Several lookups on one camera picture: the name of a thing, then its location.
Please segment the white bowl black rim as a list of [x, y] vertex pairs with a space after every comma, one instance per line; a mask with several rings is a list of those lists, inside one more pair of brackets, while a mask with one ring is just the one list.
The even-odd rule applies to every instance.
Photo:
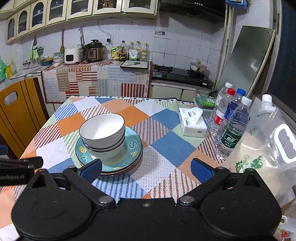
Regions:
[[79, 129], [83, 142], [104, 149], [118, 143], [125, 135], [125, 120], [115, 113], [106, 113], [86, 120]]

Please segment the pink plate under stack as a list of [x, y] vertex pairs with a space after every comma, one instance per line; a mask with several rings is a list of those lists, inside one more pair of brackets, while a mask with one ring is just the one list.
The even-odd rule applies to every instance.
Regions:
[[[98, 159], [95, 156], [92, 156], [88, 149], [83, 147], [76, 148], [75, 153], [82, 166]], [[116, 176], [131, 170], [141, 161], [142, 153], [143, 147], [139, 150], [123, 147], [117, 155], [111, 158], [111, 161], [115, 161], [115, 164], [108, 166], [102, 163], [102, 172], [100, 176]]]

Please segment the patchwork tablecloth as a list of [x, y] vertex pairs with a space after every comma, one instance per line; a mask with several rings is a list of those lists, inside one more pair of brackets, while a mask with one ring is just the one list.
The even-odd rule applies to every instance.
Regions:
[[95, 159], [79, 134], [80, 126], [100, 114], [125, 120], [123, 144], [102, 160], [94, 186], [120, 198], [177, 198], [198, 185], [190, 171], [194, 157], [217, 164], [214, 139], [182, 134], [176, 100], [124, 97], [71, 97], [31, 138], [23, 157], [40, 156], [44, 168], [62, 173]]

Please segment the white tissue pack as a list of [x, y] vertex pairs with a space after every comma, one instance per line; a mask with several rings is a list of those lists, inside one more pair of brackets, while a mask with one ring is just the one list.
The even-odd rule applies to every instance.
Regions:
[[187, 137], [204, 138], [207, 133], [207, 126], [202, 117], [201, 108], [179, 108], [179, 119], [182, 134]]

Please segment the green label water bottle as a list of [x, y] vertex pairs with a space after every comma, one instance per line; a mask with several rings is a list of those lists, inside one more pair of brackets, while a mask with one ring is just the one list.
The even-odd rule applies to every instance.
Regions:
[[215, 149], [216, 157], [226, 160], [244, 134], [249, 122], [249, 109], [252, 100], [246, 96], [241, 99], [241, 104], [234, 110], [229, 118], [226, 129], [221, 135]]

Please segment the clear rice bag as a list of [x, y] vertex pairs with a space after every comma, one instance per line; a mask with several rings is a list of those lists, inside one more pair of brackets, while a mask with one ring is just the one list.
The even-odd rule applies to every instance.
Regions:
[[258, 114], [230, 156], [223, 163], [231, 172], [255, 169], [280, 205], [295, 185], [295, 158], [287, 154], [281, 140], [286, 137], [295, 147], [295, 137], [269, 94], [262, 96]]

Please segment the white cap water bottle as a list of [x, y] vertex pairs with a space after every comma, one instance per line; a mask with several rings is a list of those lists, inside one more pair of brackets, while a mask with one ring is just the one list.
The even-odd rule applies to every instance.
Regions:
[[222, 98], [224, 98], [227, 95], [227, 90], [229, 88], [232, 88], [233, 84], [226, 82], [225, 86], [219, 91], [216, 101], [215, 101], [215, 109], [218, 108], [219, 102], [221, 101]]

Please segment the blue cap water bottle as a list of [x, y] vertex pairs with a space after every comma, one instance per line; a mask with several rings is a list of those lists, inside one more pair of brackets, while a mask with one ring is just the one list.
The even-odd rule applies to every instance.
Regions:
[[241, 99], [246, 95], [246, 91], [238, 88], [236, 94], [230, 98], [230, 101], [227, 105], [227, 109], [224, 114], [224, 126], [227, 125], [230, 116], [233, 114], [234, 110], [241, 104]]

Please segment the white pot on stove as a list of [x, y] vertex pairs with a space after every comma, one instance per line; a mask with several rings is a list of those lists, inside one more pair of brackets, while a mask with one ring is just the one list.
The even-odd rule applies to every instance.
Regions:
[[198, 60], [197, 62], [190, 63], [190, 69], [195, 72], [204, 73], [207, 67], [203, 65], [200, 60]]

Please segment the white rice cooker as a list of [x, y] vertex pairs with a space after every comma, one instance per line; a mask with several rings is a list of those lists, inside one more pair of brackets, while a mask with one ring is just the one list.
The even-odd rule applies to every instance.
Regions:
[[65, 64], [77, 64], [83, 61], [84, 50], [81, 47], [68, 48], [64, 51]]

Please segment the black gas stove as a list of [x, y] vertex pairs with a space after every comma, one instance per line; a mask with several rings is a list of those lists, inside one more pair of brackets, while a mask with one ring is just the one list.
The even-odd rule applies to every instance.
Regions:
[[163, 80], [181, 84], [195, 85], [213, 88], [213, 82], [205, 77], [204, 73], [191, 69], [179, 69], [168, 66], [154, 65], [152, 72], [152, 80]]

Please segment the metal sheet leaning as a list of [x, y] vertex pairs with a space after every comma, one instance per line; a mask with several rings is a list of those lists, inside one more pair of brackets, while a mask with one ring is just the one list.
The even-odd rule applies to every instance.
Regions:
[[229, 82], [234, 89], [241, 88], [250, 97], [266, 64], [274, 38], [274, 29], [243, 26], [216, 87], [221, 89]]

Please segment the cutting board with knife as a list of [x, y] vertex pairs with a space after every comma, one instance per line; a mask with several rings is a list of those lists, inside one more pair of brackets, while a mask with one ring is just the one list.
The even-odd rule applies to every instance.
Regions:
[[134, 60], [126, 60], [124, 61], [121, 68], [138, 68], [138, 69], [147, 69], [148, 62], [147, 61], [134, 61]]

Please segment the oil bottle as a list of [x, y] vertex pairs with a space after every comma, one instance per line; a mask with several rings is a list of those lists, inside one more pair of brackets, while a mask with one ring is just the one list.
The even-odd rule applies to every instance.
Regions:
[[148, 59], [149, 59], [149, 44], [145, 42], [144, 47], [142, 49], [142, 61], [147, 61]]
[[130, 42], [130, 45], [128, 48], [128, 59], [130, 61], [137, 60], [137, 50], [135, 49], [134, 42]]
[[137, 51], [137, 60], [140, 61], [142, 59], [142, 45], [140, 41], [137, 41], [135, 49]]

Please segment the wall cabinets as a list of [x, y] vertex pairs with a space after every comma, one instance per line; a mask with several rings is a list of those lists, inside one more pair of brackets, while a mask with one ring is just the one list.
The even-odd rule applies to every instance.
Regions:
[[7, 22], [8, 43], [44, 27], [103, 14], [155, 16], [158, 1], [1, 1], [1, 20]]

